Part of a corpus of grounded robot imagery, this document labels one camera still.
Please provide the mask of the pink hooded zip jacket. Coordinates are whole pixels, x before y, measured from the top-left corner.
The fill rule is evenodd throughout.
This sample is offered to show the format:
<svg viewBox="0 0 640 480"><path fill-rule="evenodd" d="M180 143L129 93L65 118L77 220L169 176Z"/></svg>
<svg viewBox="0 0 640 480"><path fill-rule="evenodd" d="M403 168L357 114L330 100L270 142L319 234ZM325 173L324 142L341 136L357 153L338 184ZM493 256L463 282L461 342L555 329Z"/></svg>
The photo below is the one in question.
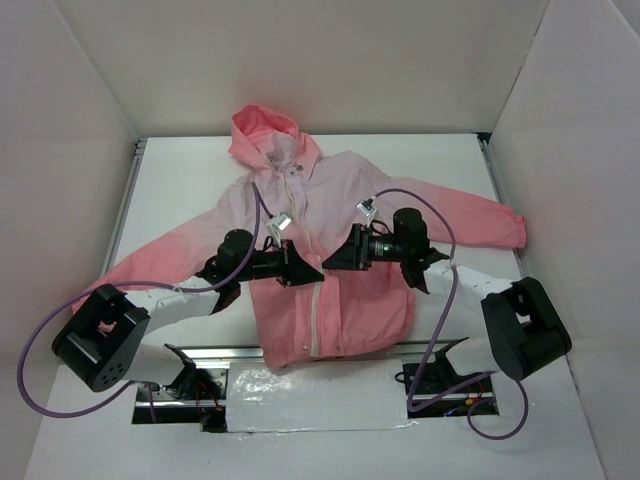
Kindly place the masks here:
<svg viewBox="0 0 640 480"><path fill-rule="evenodd" d="M362 221L359 201L374 197L380 219L404 207L418 209L435 242L472 247L521 248L525 220L509 207L413 178L391 177L361 155L324 155L289 117L248 105L231 120L230 154L247 174L216 206L131 253L104 276L107 283L142 280L176 284L213 257L231 230L262 230L256 196L273 213L286 212L284 232L302 258L319 267ZM415 300L398 265L366 271L328 271L324 281L284 287L273 279L250 283L265 363L293 363L370 353L404 340Z"/></svg>

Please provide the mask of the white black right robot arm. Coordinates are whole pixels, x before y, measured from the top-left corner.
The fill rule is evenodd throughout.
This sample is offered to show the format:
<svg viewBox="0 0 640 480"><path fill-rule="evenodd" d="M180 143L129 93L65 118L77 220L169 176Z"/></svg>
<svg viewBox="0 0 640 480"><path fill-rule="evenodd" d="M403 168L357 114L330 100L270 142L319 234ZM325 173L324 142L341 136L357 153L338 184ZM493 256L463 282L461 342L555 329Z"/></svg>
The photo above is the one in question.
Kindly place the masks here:
<svg viewBox="0 0 640 480"><path fill-rule="evenodd" d="M364 271L376 262L395 262L410 288L452 296L484 320L486 333L442 350L437 384L459 390L480 372L502 372L523 380L572 349L572 340L542 284L525 277L511 281L457 266L451 254L431 246L419 210L403 208L393 228L378 235L354 224L347 240L327 260L327 270Z"/></svg>

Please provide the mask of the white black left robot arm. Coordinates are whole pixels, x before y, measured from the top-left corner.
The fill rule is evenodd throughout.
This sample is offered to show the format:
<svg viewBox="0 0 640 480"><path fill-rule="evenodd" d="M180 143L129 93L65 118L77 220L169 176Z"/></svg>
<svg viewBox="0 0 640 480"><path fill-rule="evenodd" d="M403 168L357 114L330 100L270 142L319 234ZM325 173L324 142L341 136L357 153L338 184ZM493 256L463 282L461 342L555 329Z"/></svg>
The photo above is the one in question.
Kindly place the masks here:
<svg viewBox="0 0 640 480"><path fill-rule="evenodd" d="M114 284L95 288L54 338L52 351L94 392L125 378L141 380L152 370L140 347L147 333L218 313L239 297L241 283L262 279L298 287L319 283L324 275L291 240L258 250L251 233L236 229L199 272L176 285L144 281L137 291Z"/></svg>

